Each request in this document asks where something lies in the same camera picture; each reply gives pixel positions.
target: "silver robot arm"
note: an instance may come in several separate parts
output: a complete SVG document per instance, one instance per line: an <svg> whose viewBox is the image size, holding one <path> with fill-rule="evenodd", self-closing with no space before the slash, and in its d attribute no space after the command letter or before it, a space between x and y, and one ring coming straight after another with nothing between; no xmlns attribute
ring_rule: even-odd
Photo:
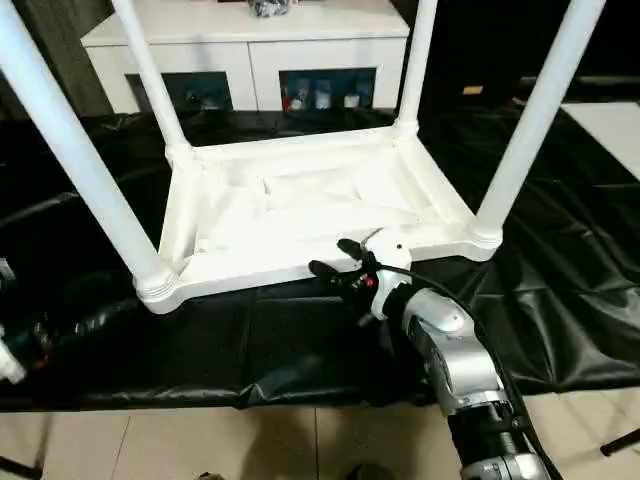
<svg viewBox="0 0 640 480"><path fill-rule="evenodd" d="M424 360L447 418L462 464L461 478L561 478L546 454L542 452L543 462L527 441L525 427L532 429L528 417L516 413L492 356L476 336L476 325L468 311L442 292L412 284L408 271L411 255L399 232L381 230L362 246L341 240L338 247L361 260L362 269L338 274L327 265L312 262L311 271L331 278L330 282L344 292L345 300L360 307L370 305L368 319L401 322L402 332Z"/></svg>

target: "black tarp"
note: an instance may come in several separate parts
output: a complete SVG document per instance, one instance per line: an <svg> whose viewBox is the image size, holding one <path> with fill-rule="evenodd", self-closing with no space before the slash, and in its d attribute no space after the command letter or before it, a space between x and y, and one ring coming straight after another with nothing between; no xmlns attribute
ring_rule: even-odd
<svg viewBox="0 0 640 480"><path fill-rule="evenodd" d="M519 115L516 107L462 109L422 122L421 139L473 209ZM188 138L205 145L392 119L208 112L181 120ZM102 118L86 127L157 244L170 170L153 117ZM60 325L102 316L111 325L23 384L0 385L0 410L430 400L411 353L402 345L384 348L378 332L358 329L316 280L149 314L33 126L1 124L0 141L0 257L20 281L20 313L46 311ZM414 269L469 302L525 392L640 384L639 207L640 184L560 113L495 257Z"/></svg>

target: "cable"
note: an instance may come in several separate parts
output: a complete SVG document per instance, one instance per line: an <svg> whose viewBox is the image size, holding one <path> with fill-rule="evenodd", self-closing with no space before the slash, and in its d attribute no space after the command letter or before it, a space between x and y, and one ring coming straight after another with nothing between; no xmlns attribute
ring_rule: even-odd
<svg viewBox="0 0 640 480"><path fill-rule="evenodd" d="M434 280L431 280L430 278L427 278L424 275L421 275L419 273L412 272L410 270L405 270L404 268L393 267L391 265L383 265L383 264L378 263L378 262L376 262L375 267L377 269L379 269L379 270L388 270L390 272L395 272L395 273L399 273L401 275L406 275L407 277L411 277L414 280L417 280L419 282L422 282L422 283L426 284L429 288L434 290L436 293L439 293L440 295L449 297L453 301L455 301L458 305L460 305L460 307L471 318L476 318L471 313L471 310L469 309L469 307L463 301L461 301L457 297L457 295L455 295L453 292L451 292L444 285L442 285L442 284L440 284L440 283L438 283L438 282L436 282ZM562 475L558 471L558 468L555 466L555 464L553 463L553 461L551 460L549 455L547 455L547 452L544 450L544 447L542 446L542 443L540 442L540 438L538 437L538 434L536 433L535 428L533 427L533 422L531 421L531 416L529 415L529 411L527 410L527 406L526 406L526 404L524 402L522 394L520 393L520 390L519 390L518 386L516 385L516 382L513 380L513 377L511 376L511 373L502 364L502 361L500 360L500 357L499 357L496 349L491 344L491 340L490 340L489 335L487 334L484 326L479 321L475 322L475 325L476 325L476 328L478 330L476 333L479 333L480 334L479 336L481 337L480 339L484 340L482 343L484 344L485 348L489 352L489 355L491 355L491 358L493 359L493 361L495 363L496 369L498 370L498 373L500 374L501 378L504 381L505 389L507 391L507 395L510 397L509 399L514 404L515 412L519 416L524 417L525 420L527 421L527 425L524 426L524 428L523 428L523 431L524 431L524 433L525 433L525 435L527 437L527 440L529 440L529 443L531 444L531 447L533 448L535 453L542 460L542 463L544 464L545 468L547 469L551 479L552 480L563 480Z"/></svg>

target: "beige floor tile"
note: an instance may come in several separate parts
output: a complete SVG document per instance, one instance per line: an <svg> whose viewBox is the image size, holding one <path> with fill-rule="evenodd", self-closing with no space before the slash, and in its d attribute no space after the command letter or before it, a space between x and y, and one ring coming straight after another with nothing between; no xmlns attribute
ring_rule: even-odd
<svg viewBox="0 0 640 480"><path fill-rule="evenodd" d="M374 463L398 480L458 480L460 463L438 407L318 409L321 480Z"/></svg>
<svg viewBox="0 0 640 480"><path fill-rule="evenodd" d="M529 397L527 406L547 453L565 480L638 478L640 456L633 450L608 458L600 454L603 441L627 428L601 393Z"/></svg>
<svg viewBox="0 0 640 480"><path fill-rule="evenodd" d="M602 394L613 402L618 410L634 420L636 428L640 427L640 388L604 390Z"/></svg>
<svg viewBox="0 0 640 480"><path fill-rule="evenodd" d="M313 480L312 408L230 408L132 415L114 480Z"/></svg>
<svg viewBox="0 0 640 480"><path fill-rule="evenodd" d="M54 415L46 480L110 480L128 420L125 412Z"/></svg>
<svg viewBox="0 0 640 480"><path fill-rule="evenodd" d="M28 466L44 461L45 432L52 416L44 413L7 413L0 415L0 455ZM0 480L15 477L0 472Z"/></svg>
<svg viewBox="0 0 640 480"><path fill-rule="evenodd" d="M109 480L127 424L123 413L0 415L0 455L44 461L47 480ZM0 473L0 480L15 477Z"/></svg>

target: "metal stand leg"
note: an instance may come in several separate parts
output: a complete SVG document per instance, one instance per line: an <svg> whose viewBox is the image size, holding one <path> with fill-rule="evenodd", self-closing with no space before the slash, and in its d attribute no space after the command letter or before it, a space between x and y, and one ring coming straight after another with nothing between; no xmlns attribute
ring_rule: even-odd
<svg viewBox="0 0 640 480"><path fill-rule="evenodd" d="M40 467L27 467L4 457L0 457L0 471L12 473L27 480L40 480L42 478L42 469Z"/></svg>
<svg viewBox="0 0 640 480"><path fill-rule="evenodd" d="M607 443L600 447L600 451L606 457L610 456L613 453L619 452L623 448L630 447L635 443L640 443L640 428L631 433L628 433L622 438L614 440L611 443Z"/></svg>

